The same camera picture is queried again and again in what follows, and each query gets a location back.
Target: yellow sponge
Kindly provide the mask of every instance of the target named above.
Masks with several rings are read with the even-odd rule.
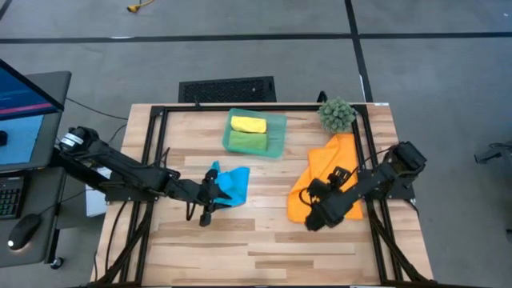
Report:
[[[265,133],[266,120],[252,117],[233,116],[231,117],[231,128],[240,132]]]

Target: computer mouse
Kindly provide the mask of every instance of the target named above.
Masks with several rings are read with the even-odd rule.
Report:
[[[7,245],[12,250],[20,250],[34,236],[39,225],[41,225],[41,216],[38,214],[28,214],[23,217],[10,232]]]

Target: yellow cable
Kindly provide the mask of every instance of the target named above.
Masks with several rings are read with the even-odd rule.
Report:
[[[131,13],[137,13],[137,11],[141,9],[141,7],[151,4],[153,1],[154,0],[149,0],[148,2],[144,2],[143,4],[128,6],[127,9]]]

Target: blue cloth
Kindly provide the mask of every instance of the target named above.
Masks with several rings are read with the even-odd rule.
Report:
[[[231,197],[229,200],[217,198],[214,202],[232,207],[245,203],[247,200],[247,187],[249,185],[249,167],[239,167],[232,171],[221,173],[221,167],[218,161],[215,161],[211,168],[218,171],[215,183],[218,184],[222,192]]]
[[[30,162],[41,128],[42,115],[0,121],[7,145],[0,147],[0,165]]]

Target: green sponge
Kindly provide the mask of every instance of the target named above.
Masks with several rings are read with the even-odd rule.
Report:
[[[232,130],[230,133],[230,144],[232,148],[266,150],[266,134],[244,133]]]

